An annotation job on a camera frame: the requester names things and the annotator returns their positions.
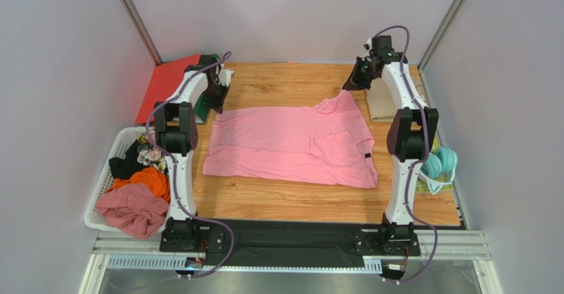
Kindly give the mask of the pink t-shirt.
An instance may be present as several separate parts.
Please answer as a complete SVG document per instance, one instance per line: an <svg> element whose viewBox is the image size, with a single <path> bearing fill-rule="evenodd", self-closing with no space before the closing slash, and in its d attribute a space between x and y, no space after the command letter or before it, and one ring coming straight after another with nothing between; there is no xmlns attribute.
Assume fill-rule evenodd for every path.
<svg viewBox="0 0 564 294"><path fill-rule="evenodd" d="M341 91L313 107L223 112L212 124L202 173L374 189L374 144L353 95Z"/></svg>

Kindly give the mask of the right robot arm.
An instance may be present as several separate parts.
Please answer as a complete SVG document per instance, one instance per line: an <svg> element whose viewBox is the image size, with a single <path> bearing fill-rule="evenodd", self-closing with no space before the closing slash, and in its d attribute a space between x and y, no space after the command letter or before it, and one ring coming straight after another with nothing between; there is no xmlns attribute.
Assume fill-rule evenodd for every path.
<svg viewBox="0 0 564 294"><path fill-rule="evenodd" d="M389 35L374 36L364 46L366 53L343 84L347 91L368 90L381 78L397 109L387 135L393 161L391 198L381 226L369 234L368 245L380 255L403 255L416 247L414 200L422 164L428 158L438 125L439 113L421 98L411 79L404 52L393 49Z"/></svg>

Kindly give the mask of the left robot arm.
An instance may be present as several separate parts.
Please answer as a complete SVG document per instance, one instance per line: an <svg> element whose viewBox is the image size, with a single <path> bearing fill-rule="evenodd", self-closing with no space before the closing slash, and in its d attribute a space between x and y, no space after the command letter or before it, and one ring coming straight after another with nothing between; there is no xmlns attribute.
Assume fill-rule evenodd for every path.
<svg viewBox="0 0 564 294"><path fill-rule="evenodd" d="M199 141L195 104L202 95L223 101L228 91L220 84L227 52L222 58L204 55L198 64L188 66L177 89L154 105L146 127L154 129L151 143L164 155L168 167L171 201L164 230L161 252L204 252L213 230L227 226L198 215L193 196L193 158Z"/></svg>

